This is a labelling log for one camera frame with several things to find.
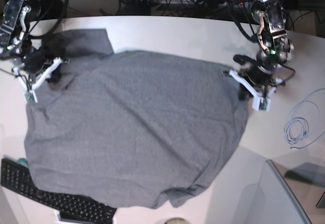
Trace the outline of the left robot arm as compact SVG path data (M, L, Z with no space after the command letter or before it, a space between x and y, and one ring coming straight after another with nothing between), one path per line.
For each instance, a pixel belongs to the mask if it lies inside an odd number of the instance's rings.
M244 11L246 20L250 22L254 19L259 24L257 30L252 30L252 35L247 34L234 13L235 7L245 6L246 3L250 3L250 10ZM286 18L282 0L234 0L229 4L228 12L243 36L259 46L255 58L239 54L233 57L234 62L240 66L249 65L238 72L242 79L239 100L253 97L249 88L266 99L270 88L286 85L287 79L276 79L274 74L280 67L285 68L286 63L294 56L294 46L285 30Z

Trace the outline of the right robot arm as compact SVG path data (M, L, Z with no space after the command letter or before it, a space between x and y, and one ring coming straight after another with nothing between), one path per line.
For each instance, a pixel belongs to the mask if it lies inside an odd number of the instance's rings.
M32 40L52 35L66 16L69 0L6 0L1 23L1 60L16 60L15 68L35 82L54 64L54 56L46 48L36 49ZM38 36L31 34L36 25L54 18L55 24Z

